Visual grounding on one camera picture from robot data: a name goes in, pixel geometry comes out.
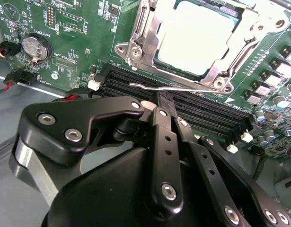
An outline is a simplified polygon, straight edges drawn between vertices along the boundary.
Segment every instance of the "motherboard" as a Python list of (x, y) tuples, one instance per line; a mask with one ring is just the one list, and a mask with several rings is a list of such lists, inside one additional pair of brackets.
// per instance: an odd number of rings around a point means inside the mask
[(88, 87), (110, 64), (252, 114), (230, 152), (291, 157), (291, 12), (268, 0), (0, 0), (0, 24), (41, 83)]

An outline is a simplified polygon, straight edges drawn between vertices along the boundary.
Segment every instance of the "screw hole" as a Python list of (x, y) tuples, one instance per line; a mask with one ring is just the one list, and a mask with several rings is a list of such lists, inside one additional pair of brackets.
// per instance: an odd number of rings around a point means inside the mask
[(52, 119), (51, 119), (50, 117), (44, 117), (43, 120), (44, 120), (45, 122), (51, 122), (51, 121), (52, 121)]
[(171, 140), (172, 140), (169, 136), (165, 136), (165, 139), (166, 139), (167, 141), (171, 141)]
[(209, 169), (208, 171), (211, 173), (211, 175), (215, 175), (216, 174), (215, 171), (213, 171), (212, 169)]
[(118, 52), (119, 52), (119, 53), (124, 53), (124, 49), (123, 49), (123, 47), (119, 46), (119, 47), (118, 47)]
[(226, 87), (225, 88), (225, 92), (230, 92), (231, 91), (231, 87)]
[(285, 21), (284, 20), (278, 20), (276, 23), (276, 27), (277, 28), (281, 28), (285, 25)]
[(71, 132), (71, 133), (70, 133), (70, 136), (75, 137), (75, 138), (78, 137), (77, 133), (75, 133), (75, 132)]
[(167, 155), (172, 155), (172, 152), (171, 152), (170, 150), (165, 150), (165, 153), (166, 153)]

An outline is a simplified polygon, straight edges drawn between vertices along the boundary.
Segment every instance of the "bolt head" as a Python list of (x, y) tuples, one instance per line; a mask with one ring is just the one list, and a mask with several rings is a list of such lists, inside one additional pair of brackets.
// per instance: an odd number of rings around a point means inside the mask
[(65, 131), (64, 136), (71, 142), (79, 142), (82, 140), (82, 134), (77, 129), (68, 129)]
[(165, 112), (165, 111), (163, 111), (163, 110), (160, 110), (160, 114), (162, 115), (162, 116), (167, 116), (168, 114)]
[(38, 121), (44, 125), (52, 125), (52, 124), (56, 123), (56, 119), (54, 118), (54, 116), (47, 114), (47, 113), (43, 113), (43, 114), (39, 115)]
[(165, 196), (165, 198), (171, 201), (176, 199), (177, 193), (175, 189), (173, 188), (173, 186), (165, 183), (162, 185), (161, 189), (162, 189), (162, 194)]
[(186, 121), (181, 120), (180, 123), (181, 123), (184, 127), (187, 127), (187, 122), (186, 122)]
[(206, 139), (206, 141), (210, 144), (213, 145), (213, 141), (211, 139)]

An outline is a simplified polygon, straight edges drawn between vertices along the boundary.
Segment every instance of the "surface mount component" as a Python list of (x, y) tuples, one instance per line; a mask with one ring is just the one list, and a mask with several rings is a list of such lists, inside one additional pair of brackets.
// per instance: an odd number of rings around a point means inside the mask
[(42, 35), (30, 33), (22, 39), (22, 48), (33, 63), (40, 64), (53, 54), (50, 42)]
[(261, 78), (265, 83), (273, 87), (276, 87), (278, 84), (282, 82), (282, 77), (280, 77), (277, 73), (269, 70), (265, 71), (262, 74)]
[(272, 69), (282, 74), (285, 78), (291, 77), (291, 65), (281, 59), (276, 59), (271, 63)]
[(291, 46), (286, 47), (283, 52), (282, 52), (282, 56), (288, 60), (291, 61)]
[(259, 136), (258, 142), (261, 147), (265, 147), (268, 144), (268, 141), (266, 140), (265, 136)]
[(256, 94), (253, 91), (247, 91), (244, 94), (244, 98), (247, 102), (251, 103), (252, 105), (258, 105), (259, 102), (262, 100), (260, 95)]
[(265, 131), (264, 135), (265, 135), (265, 139), (266, 139), (267, 142), (271, 142), (276, 138), (276, 136), (274, 135), (273, 130)]
[(266, 96), (270, 92), (271, 89), (266, 83), (263, 83), (258, 80), (253, 84), (253, 90), (259, 95)]
[(233, 1), (232, 8), (210, 4), (140, 0), (131, 38), (116, 44), (115, 52), (133, 70), (182, 87), (231, 93), (230, 81), (241, 65), (267, 34), (284, 30), (288, 18), (267, 2), (253, 9)]
[(255, 116), (256, 116), (256, 120), (258, 122), (264, 122), (265, 121), (265, 117), (264, 117), (264, 114), (263, 114), (263, 110), (257, 110), (255, 112)]

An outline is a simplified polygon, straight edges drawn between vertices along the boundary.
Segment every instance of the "screw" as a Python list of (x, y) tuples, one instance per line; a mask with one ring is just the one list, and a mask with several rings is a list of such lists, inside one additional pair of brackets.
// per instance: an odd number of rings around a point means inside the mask
[(82, 134), (77, 129), (68, 129), (64, 134), (65, 138), (72, 142), (79, 142), (82, 140)]
[(139, 58), (142, 52), (137, 47), (132, 48), (132, 55), (134, 58)]
[(291, 214), (291, 209), (290, 208), (286, 208), (286, 212)]
[(207, 141), (209, 144), (213, 145), (213, 141), (212, 141), (211, 139), (206, 139), (206, 141)]
[(270, 220), (271, 223), (277, 224), (277, 219), (275, 218), (275, 216), (271, 212), (266, 210), (265, 214), (267, 215), (267, 217), (268, 217), (268, 219)]
[(52, 125), (52, 124), (56, 123), (56, 119), (52, 115), (47, 114), (47, 113), (43, 113), (43, 114), (39, 115), (38, 121), (41, 124), (45, 124), (45, 125)]
[(186, 122), (186, 121), (181, 120), (180, 123), (181, 123), (184, 127), (187, 127), (187, 122)]
[(238, 225), (240, 220), (239, 220), (239, 216), (236, 214), (236, 212), (228, 206), (225, 206), (224, 210), (225, 210), (226, 216), (230, 219), (230, 221), (232, 223), (234, 223), (235, 225)]
[(285, 217), (281, 212), (277, 212), (277, 214), (278, 214), (279, 217), (281, 218), (281, 221), (282, 221), (284, 224), (288, 225), (289, 221), (288, 221), (287, 217)]
[(173, 186), (165, 183), (161, 187), (163, 195), (168, 199), (168, 200), (175, 200), (177, 197), (177, 193)]
[(52, 79), (57, 80), (57, 79), (59, 79), (60, 75), (58, 72), (54, 71), (51, 73), (51, 77), (52, 77)]
[(136, 102), (132, 102), (132, 106), (135, 107), (136, 109), (140, 108), (140, 105)]
[(166, 113), (166, 112), (164, 112), (163, 110), (160, 110), (160, 114), (162, 115), (162, 116), (167, 116), (168, 114)]
[(224, 85), (224, 80), (223, 79), (217, 79), (213, 83), (213, 86), (215, 88), (221, 88), (223, 85)]

